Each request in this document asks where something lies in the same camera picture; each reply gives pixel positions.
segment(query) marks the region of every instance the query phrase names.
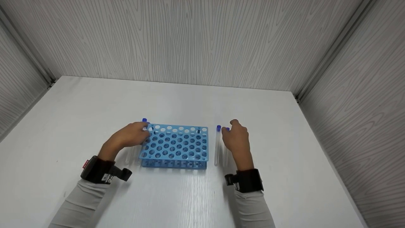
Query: white sleeve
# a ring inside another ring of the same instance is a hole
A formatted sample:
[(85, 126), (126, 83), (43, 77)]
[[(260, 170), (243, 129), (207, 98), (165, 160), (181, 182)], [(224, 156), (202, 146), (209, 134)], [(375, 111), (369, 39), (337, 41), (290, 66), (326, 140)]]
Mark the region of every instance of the white sleeve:
[(65, 199), (49, 228), (85, 228), (110, 185), (94, 184), (83, 179)]
[(275, 228), (273, 218), (264, 200), (262, 191), (241, 193), (235, 190), (236, 204), (238, 206), (242, 227)]

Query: person's left hand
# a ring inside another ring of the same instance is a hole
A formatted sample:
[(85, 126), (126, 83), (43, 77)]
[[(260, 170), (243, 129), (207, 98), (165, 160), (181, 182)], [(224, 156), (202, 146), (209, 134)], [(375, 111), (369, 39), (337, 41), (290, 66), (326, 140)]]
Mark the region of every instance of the person's left hand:
[(134, 122), (115, 132), (102, 146), (98, 158), (105, 161), (114, 161), (118, 152), (124, 147), (136, 146), (142, 144), (149, 131), (144, 131), (147, 127), (146, 122)]

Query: white tabletop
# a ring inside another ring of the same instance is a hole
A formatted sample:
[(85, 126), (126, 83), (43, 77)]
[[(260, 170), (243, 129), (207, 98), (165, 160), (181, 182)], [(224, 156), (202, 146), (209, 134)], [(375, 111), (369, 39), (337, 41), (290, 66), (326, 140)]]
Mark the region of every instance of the white tabletop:
[(134, 121), (209, 128), (204, 171), (142, 168), (115, 178), (97, 227), (234, 227), (233, 188), (214, 166), (215, 127), (237, 118), (276, 227), (364, 227), (290, 92), (63, 76), (0, 143), (0, 227), (46, 227), (109, 136)]

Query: wrist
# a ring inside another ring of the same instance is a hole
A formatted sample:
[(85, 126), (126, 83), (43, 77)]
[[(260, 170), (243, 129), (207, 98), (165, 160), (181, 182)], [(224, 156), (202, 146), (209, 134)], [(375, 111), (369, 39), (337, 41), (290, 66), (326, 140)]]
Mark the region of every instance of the wrist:
[(234, 160), (236, 168), (239, 171), (254, 169), (253, 158), (250, 152), (244, 152), (242, 154), (235, 154)]
[(101, 147), (98, 158), (104, 161), (114, 161), (118, 152), (122, 149), (122, 145), (111, 137)]

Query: hand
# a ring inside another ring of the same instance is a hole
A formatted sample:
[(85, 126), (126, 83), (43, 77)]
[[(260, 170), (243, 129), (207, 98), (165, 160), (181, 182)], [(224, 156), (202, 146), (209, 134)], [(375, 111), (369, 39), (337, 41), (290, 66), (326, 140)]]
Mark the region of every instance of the hand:
[(231, 120), (230, 124), (232, 125), (230, 131), (225, 127), (222, 128), (222, 140), (231, 151), (236, 167), (239, 171), (254, 169), (247, 128), (237, 119)]
[(130, 123), (121, 130), (115, 132), (102, 146), (98, 158), (105, 161), (114, 161), (118, 152), (124, 147), (136, 146), (149, 137), (149, 131), (144, 131), (148, 123)]

